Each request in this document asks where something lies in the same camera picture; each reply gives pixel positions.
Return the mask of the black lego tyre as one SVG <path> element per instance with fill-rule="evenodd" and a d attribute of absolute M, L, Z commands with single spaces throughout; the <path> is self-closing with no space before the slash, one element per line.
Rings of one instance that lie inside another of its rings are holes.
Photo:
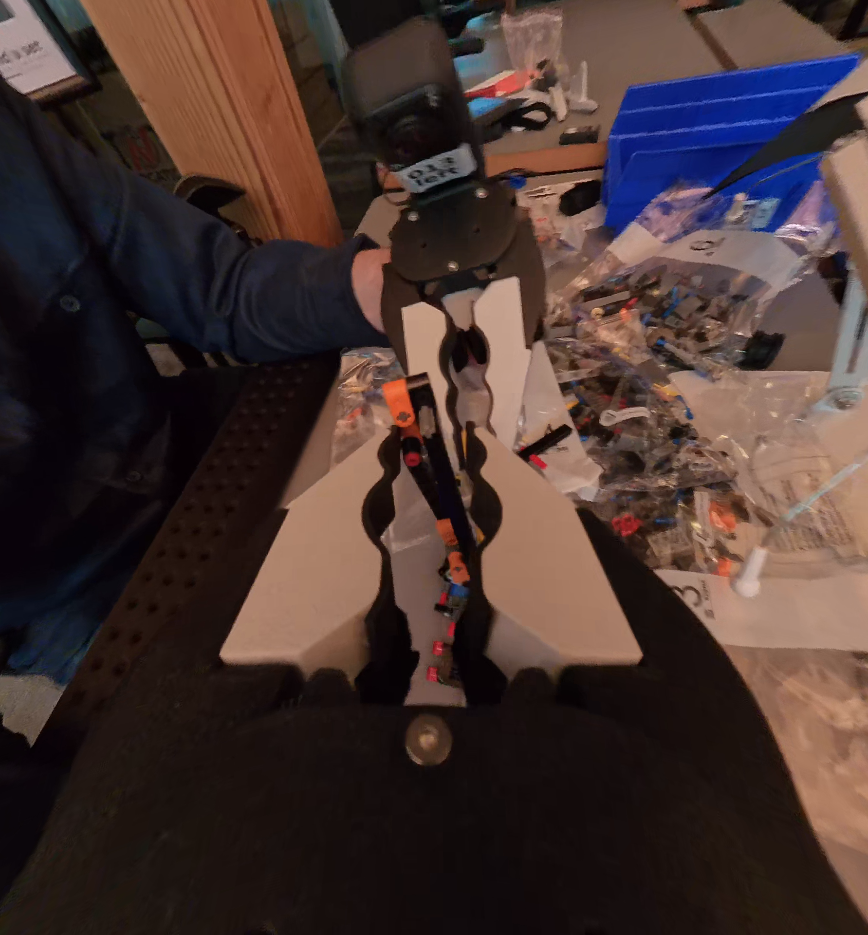
<path fill-rule="evenodd" d="M 763 371 L 771 368 L 786 341 L 783 333 L 753 333 L 739 352 L 737 367 L 744 371 Z"/>

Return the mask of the large white-label lego parts bag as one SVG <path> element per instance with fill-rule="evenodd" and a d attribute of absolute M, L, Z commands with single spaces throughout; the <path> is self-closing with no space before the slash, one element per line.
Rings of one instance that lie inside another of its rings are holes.
<path fill-rule="evenodd" d="M 624 494 L 731 482 L 736 471 L 694 424 L 686 400 L 655 359 L 589 340 L 538 342 L 525 381 L 517 449 L 565 437 L 529 455 L 557 491 L 583 503 Z"/>
<path fill-rule="evenodd" d="M 766 550 L 758 591 L 678 569 L 659 575 L 686 598 L 705 583 L 700 612 L 736 647 L 868 652 L 868 385 L 839 409 L 828 374 L 735 372 L 672 381 L 697 432 L 735 466 L 752 510 L 736 554 Z"/>

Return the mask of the black perforated board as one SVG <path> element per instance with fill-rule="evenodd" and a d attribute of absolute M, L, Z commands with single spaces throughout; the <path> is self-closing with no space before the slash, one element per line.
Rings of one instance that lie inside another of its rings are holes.
<path fill-rule="evenodd" d="M 240 551 L 274 527 L 329 399 L 340 353 L 253 368 L 36 746 L 74 750 L 158 635 L 213 608 L 204 592 L 240 582 Z"/>

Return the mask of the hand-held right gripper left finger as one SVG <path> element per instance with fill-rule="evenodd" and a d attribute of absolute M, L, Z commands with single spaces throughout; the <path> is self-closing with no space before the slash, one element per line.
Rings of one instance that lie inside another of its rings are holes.
<path fill-rule="evenodd" d="M 341 672 L 367 704 L 403 705 L 418 665 L 384 537 L 402 466 L 377 431 L 285 510 L 220 649 L 232 667 Z"/>

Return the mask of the wooden side desk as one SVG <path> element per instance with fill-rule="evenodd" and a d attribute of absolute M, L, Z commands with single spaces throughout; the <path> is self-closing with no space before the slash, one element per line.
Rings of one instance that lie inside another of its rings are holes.
<path fill-rule="evenodd" d="M 588 65 L 589 97 L 598 109 L 486 143 L 492 176 L 509 169 L 550 174 L 601 168 L 608 132 L 630 86 L 849 52 L 822 26 L 777 1 L 702 14 L 674 1 L 570 1 L 536 8 L 563 14 L 565 58 L 574 73 Z"/>

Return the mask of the black framed marker sign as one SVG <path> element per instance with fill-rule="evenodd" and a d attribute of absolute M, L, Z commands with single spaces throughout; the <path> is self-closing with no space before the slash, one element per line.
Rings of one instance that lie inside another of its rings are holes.
<path fill-rule="evenodd" d="M 0 1 L 0 75 L 42 107 L 101 90 L 47 3 Z"/>

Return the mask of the person's left hand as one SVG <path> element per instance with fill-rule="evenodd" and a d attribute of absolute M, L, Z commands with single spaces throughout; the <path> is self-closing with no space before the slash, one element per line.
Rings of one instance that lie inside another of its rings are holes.
<path fill-rule="evenodd" d="M 351 287 L 356 303 L 367 322 L 382 334 L 384 269 L 390 261 L 391 249 L 375 248 L 357 252 L 351 264 Z"/>

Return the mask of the blue plastic bin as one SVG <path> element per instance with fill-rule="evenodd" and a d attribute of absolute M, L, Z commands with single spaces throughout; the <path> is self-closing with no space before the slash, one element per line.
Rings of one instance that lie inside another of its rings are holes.
<path fill-rule="evenodd" d="M 860 61 L 846 53 L 629 87 L 607 140 L 606 226 L 621 233 L 675 181 L 718 184 Z"/>

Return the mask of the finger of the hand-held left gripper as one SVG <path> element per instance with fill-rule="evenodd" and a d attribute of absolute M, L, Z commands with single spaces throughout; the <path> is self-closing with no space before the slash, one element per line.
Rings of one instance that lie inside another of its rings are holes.
<path fill-rule="evenodd" d="M 408 376 L 427 375 L 446 440 L 455 439 L 459 391 L 451 364 L 457 329 L 449 312 L 419 301 L 401 310 Z"/>
<path fill-rule="evenodd" d="M 552 380 L 542 342 L 524 335 L 521 283 L 517 277 L 492 282 L 476 300 L 474 325 L 487 348 L 483 381 L 490 398 L 488 427 L 512 448 L 526 401 Z"/>

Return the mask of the black ribbon bookmark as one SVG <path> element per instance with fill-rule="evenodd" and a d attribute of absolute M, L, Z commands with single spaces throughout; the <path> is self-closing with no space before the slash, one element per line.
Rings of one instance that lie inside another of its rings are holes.
<path fill-rule="evenodd" d="M 806 111 L 712 187 L 708 196 L 778 163 L 830 151 L 839 139 L 861 131 L 863 123 L 856 105 L 863 97 L 862 94 L 848 95 Z"/>

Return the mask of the red flat packet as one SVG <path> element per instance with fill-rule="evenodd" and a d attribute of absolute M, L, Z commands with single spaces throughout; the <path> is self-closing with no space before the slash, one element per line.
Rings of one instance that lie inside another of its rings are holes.
<path fill-rule="evenodd" d="M 522 97 L 528 94 L 543 94 L 535 82 L 539 74 L 529 70 L 507 69 L 466 88 L 463 96 L 466 100 L 503 99 Z"/>

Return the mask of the partly built black lego assembly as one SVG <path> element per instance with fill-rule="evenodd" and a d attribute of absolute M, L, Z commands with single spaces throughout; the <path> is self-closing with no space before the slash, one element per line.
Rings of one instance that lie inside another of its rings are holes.
<path fill-rule="evenodd" d="M 404 465 L 430 507 L 445 547 L 451 580 L 469 580 L 466 562 L 475 536 L 463 506 L 460 485 L 440 425 L 428 376 L 390 380 L 382 394 L 398 430 Z"/>

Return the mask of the clear bag of grey parts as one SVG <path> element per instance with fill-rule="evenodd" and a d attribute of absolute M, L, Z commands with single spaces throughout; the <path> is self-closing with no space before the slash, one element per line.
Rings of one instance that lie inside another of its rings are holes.
<path fill-rule="evenodd" d="M 551 299 L 545 336 L 589 340 L 633 361 L 648 355 L 709 380 L 738 368 L 756 331 L 788 340 L 796 326 L 783 297 L 837 239 L 824 182 L 781 222 L 772 219 L 778 198 L 708 192 L 682 180 L 652 199 Z"/>

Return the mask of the wooden post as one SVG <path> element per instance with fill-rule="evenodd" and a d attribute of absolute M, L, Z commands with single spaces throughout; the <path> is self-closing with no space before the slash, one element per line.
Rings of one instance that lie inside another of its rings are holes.
<path fill-rule="evenodd" d="M 181 174 L 244 190 L 228 217 L 262 240 L 344 240 L 266 2 L 82 6 Z"/>

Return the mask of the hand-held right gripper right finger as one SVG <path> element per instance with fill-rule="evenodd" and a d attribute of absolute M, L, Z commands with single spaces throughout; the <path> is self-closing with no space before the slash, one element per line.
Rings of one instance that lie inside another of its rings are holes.
<path fill-rule="evenodd" d="M 457 624 L 467 705 L 500 701 L 526 670 L 556 682 L 578 667 L 633 667 L 638 640 L 580 514 L 490 431 L 464 435 L 475 529 Z"/>

